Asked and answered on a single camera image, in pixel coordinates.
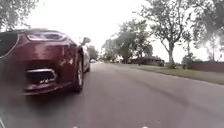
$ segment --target sky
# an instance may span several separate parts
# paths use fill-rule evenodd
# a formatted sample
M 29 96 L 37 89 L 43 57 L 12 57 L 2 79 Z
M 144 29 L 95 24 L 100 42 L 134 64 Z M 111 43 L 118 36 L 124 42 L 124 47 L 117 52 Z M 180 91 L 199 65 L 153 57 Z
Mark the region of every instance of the sky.
M 118 31 L 118 24 L 133 17 L 141 9 L 142 0 L 42 0 L 31 12 L 27 23 L 33 28 L 48 28 L 66 33 L 75 41 L 90 37 L 98 50 L 105 40 Z M 168 61 L 168 54 L 160 42 L 154 42 L 153 55 Z M 206 60 L 205 50 L 195 50 L 198 58 Z M 174 49 L 174 60 L 181 62 L 186 52 L 181 46 Z

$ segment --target road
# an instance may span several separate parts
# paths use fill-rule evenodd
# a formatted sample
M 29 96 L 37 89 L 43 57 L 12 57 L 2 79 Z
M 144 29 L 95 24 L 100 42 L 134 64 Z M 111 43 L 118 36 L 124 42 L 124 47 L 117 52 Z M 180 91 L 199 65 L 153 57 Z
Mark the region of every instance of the road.
M 7 128 L 224 127 L 223 86 L 110 64 L 93 64 L 79 95 L 13 94 L 0 93 Z

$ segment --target lane marking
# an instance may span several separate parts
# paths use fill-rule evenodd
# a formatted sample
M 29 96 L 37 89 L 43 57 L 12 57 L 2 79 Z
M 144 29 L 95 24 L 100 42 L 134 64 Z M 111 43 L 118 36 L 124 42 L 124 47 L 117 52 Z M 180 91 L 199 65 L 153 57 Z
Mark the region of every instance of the lane marking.
M 0 118 L 0 125 L 2 128 L 6 128 L 1 118 Z

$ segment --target tire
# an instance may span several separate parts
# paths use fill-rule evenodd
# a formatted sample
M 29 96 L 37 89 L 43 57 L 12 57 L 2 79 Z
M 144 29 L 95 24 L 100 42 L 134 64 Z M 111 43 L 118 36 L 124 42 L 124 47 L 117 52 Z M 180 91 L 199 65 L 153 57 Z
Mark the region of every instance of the tire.
M 73 91 L 76 93 L 81 93 L 83 90 L 83 64 L 82 60 L 79 58 L 77 62 L 77 68 L 75 69 L 75 78 L 72 84 Z
M 90 65 L 89 65 L 89 67 L 86 69 L 86 72 L 90 72 Z

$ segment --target dark red sedan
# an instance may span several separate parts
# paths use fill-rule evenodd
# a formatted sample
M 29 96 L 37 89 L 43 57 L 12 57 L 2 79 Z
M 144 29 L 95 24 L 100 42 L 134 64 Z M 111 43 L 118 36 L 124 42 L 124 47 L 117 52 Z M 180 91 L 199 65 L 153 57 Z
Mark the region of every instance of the dark red sedan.
M 85 46 L 65 34 L 46 29 L 15 30 L 0 33 L 1 59 L 13 58 L 24 75 L 25 95 L 39 95 L 65 87 L 81 92 L 84 72 L 90 71 Z

